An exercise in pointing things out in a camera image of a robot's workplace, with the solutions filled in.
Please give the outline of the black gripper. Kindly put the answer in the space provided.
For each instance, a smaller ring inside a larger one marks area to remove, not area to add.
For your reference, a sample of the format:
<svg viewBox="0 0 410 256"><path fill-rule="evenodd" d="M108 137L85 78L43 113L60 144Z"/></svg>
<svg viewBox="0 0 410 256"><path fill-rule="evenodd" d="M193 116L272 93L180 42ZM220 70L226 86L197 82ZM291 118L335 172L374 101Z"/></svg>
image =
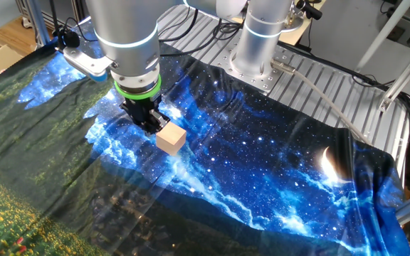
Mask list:
<svg viewBox="0 0 410 256"><path fill-rule="evenodd" d="M120 105L132 122L147 134L161 131L170 121L170 118L159 112L161 95L155 95L141 100L125 98Z"/></svg>

